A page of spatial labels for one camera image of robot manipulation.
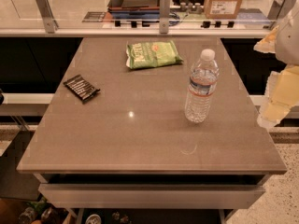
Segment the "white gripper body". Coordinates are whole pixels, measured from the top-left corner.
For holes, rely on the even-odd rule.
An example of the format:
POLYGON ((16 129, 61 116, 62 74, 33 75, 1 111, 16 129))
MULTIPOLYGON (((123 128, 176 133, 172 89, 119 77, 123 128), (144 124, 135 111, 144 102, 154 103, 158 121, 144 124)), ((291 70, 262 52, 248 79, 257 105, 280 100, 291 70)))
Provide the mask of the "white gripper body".
POLYGON ((299 64, 299 0, 279 24, 275 52, 278 60, 299 64))

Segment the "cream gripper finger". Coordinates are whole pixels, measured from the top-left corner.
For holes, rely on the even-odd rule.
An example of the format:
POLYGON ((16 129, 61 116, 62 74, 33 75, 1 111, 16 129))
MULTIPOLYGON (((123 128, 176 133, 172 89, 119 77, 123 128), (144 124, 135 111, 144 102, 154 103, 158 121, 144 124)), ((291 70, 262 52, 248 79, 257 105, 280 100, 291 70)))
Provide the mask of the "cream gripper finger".
POLYGON ((276 26, 266 37, 257 42, 253 49, 261 53, 275 53, 275 43, 278 33, 276 26))
POLYGON ((272 71, 267 79, 258 124, 270 129, 299 103, 299 66, 288 64, 281 72, 272 71))

